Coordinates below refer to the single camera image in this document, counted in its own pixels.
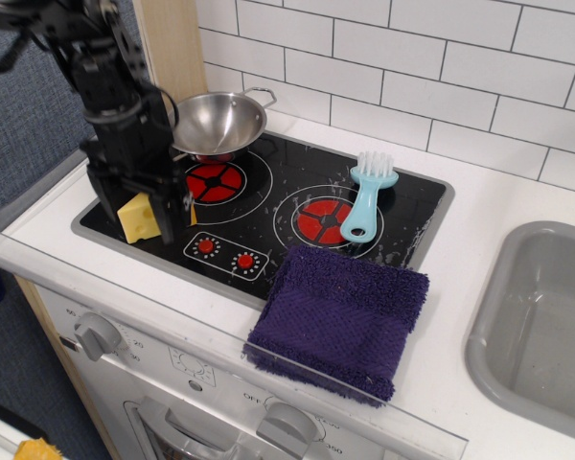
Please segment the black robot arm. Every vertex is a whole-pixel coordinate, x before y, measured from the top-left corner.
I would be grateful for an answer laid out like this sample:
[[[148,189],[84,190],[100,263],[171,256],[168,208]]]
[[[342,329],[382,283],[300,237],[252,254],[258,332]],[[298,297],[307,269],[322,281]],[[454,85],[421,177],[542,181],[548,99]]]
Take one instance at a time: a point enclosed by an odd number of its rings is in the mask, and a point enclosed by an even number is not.
[[[164,243],[190,216],[185,173],[171,150],[179,114],[174,99],[146,81],[145,62],[113,1],[0,1],[0,30],[17,34],[0,57],[9,72],[29,42],[53,55],[96,134],[80,149],[106,214],[148,196]]]

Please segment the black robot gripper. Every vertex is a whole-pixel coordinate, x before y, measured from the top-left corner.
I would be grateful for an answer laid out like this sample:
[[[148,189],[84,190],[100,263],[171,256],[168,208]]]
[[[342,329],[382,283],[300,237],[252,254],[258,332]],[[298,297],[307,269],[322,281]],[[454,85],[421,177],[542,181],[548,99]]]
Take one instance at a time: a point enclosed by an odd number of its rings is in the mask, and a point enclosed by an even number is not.
[[[114,89],[81,92],[85,120],[97,135],[81,149],[89,159],[87,175],[107,216],[118,222],[118,211],[135,195],[149,195],[149,204],[164,244],[172,244],[185,227],[183,202],[187,191],[170,148],[174,122],[161,88],[138,88],[119,94]]]

